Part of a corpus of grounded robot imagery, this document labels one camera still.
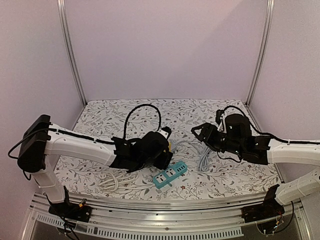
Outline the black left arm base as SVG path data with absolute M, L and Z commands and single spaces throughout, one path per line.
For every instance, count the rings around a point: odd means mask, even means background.
M 64 198 L 62 202 L 53 203 L 48 197 L 47 201 L 50 205 L 49 213 L 60 217 L 61 219 L 71 219 L 75 221 L 88 223 L 93 208 L 87 205 L 87 199 L 83 198 L 79 203 L 70 202 L 69 191 L 64 186 Z

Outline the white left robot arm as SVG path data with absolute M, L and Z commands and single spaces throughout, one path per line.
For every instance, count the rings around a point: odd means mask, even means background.
M 65 130 L 51 123 L 49 115 L 43 114 L 24 133 L 17 165 L 31 174 L 63 217 L 70 217 L 75 211 L 74 205 L 68 201 L 67 190 L 59 183 L 48 156 L 90 160 L 129 173 L 149 166 L 164 170 L 173 155 L 169 148 L 171 133 L 171 129 L 165 126 L 148 132 L 142 138 L 102 140 Z

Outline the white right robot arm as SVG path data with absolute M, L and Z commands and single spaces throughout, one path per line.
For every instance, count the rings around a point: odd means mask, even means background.
M 320 142 L 280 139 L 270 133 L 253 135 L 254 126 L 245 115 L 218 114 L 217 124 L 205 122 L 191 129 L 192 134 L 216 153 L 230 153 L 256 165 L 313 166 L 294 180 L 270 188 L 270 199 L 259 206 L 262 218 L 269 218 L 279 205 L 306 197 L 320 190 Z

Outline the yellow cube plug adapter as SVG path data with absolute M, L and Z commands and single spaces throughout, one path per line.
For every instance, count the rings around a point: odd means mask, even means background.
M 169 149 L 170 152 L 172 152 L 172 143 L 170 141 L 168 143 L 169 143 L 168 144 L 168 149 Z

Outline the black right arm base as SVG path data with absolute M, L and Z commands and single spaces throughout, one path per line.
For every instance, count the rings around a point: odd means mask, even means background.
M 245 223 L 279 217 L 279 220 L 276 218 L 269 223 L 263 222 L 257 225 L 258 230 L 264 235 L 274 234 L 283 220 L 285 209 L 276 201 L 276 191 L 279 186 L 276 184 L 270 187 L 262 203 L 241 208 L 241 217 Z

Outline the teal white power strip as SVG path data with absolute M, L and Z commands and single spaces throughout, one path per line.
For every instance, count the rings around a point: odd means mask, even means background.
M 152 178 L 153 184 L 157 189 L 161 189 L 166 186 L 171 186 L 171 182 L 179 178 L 181 175 L 187 172 L 187 165 L 183 161 L 179 161 L 173 165 L 170 165 L 166 170 L 155 175 Z

